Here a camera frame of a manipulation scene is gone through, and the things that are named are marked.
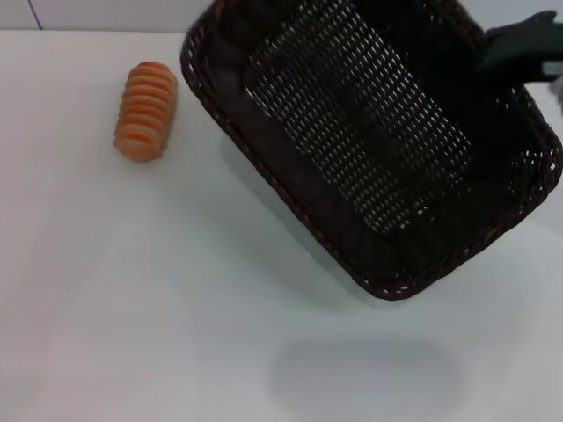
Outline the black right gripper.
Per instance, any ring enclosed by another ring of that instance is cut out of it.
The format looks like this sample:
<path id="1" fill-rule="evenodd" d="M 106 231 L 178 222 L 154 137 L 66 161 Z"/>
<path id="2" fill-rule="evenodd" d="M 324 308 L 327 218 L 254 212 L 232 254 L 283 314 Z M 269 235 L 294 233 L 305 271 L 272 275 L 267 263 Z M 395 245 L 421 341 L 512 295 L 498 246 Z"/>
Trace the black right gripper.
<path id="1" fill-rule="evenodd" d="M 562 77 L 562 22 L 541 11 L 521 22 L 491 28 L 477 61 L 479 74 L 500 74 L 517 83 L 552 83 Z"/>

